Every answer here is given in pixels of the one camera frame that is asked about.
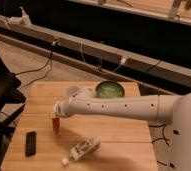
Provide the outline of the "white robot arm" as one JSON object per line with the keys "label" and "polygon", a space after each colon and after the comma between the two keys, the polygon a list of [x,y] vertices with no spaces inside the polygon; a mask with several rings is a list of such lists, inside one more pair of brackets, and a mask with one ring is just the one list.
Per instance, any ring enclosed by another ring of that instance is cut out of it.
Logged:
{"label": "white robot arm", "polygon": [[59,132],[59,119],[75,114],[103,115],[172,126],[169,171],[191,171],[191,93],[186,95],[147,95],[138,97],[97,98],[90,88],[70,87],[67,98],[57,101],[51,115],[53,131]]}

